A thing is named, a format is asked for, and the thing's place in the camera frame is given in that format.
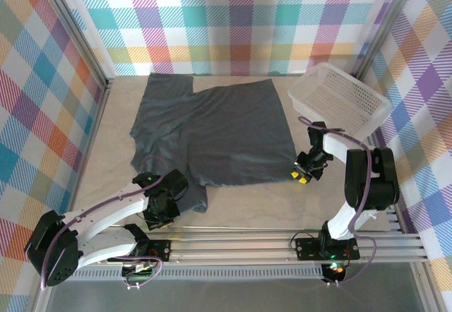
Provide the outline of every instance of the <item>plaid fabric backdrop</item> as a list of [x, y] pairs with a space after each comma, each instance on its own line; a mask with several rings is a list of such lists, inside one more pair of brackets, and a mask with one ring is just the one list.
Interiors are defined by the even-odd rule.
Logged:
[[67, 1], [119, 75], [247, 76], [302, 73], [320, 61], [352, 71], [392, 0]]
[[0, 311], [21, 312], [25, 243], [68, 205], [101, 89], [48, 0], [0, 0], [0, 19]]
[[401, 205], [452, 311], [452, 0], [409, 0], [365, 82], [393, 103], [381, 133]]

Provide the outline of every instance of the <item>dark gray cloth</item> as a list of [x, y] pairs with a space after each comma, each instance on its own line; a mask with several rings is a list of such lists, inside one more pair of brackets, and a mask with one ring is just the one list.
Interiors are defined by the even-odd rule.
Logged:
[[164, 172], [156, 155], [187, 178], [181, 212], [206, 210], [205, 185], [290, 180], [297, 157], [271, 79], [194, 93], [191, 76], [150, 75], [130, 134], [137, 172]]

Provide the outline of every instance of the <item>plaid wall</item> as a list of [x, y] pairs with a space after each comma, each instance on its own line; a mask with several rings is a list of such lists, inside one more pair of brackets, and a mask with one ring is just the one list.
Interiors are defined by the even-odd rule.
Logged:
[[119, 75], [247, 76], [302, 73], [320, 61], [351, 71], [391, 1], [81, 0], [72, 7], [81, 21], [78, 11], [87, 11], [97, 29], [88, 37], [100, 36]]
[[393, 103], [401, 205], [452, 311], [452, 0], [408, 0], [364, 81]]
[[0, 0], [0, 311], [24, 311], [36, 271], [23, 248], [65, 211], [101, 89], [48, 0]]

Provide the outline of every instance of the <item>white plastic basket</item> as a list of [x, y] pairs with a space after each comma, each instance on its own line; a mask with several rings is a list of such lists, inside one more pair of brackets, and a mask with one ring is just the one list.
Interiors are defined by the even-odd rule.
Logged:
[[388, 117], [391, 102], [328, 63], [310, 68], [289, 89], [294, 108], [311, 121], [342, 128], [363, 141]]

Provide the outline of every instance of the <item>laundry basket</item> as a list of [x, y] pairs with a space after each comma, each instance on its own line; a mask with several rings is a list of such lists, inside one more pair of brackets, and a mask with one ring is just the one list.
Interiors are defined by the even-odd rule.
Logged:
[[363, 141], [388, 117], [391, 102], [328, 63], [310, 68], [289, 89], [294, 108], [311, 121], [342, 128]]

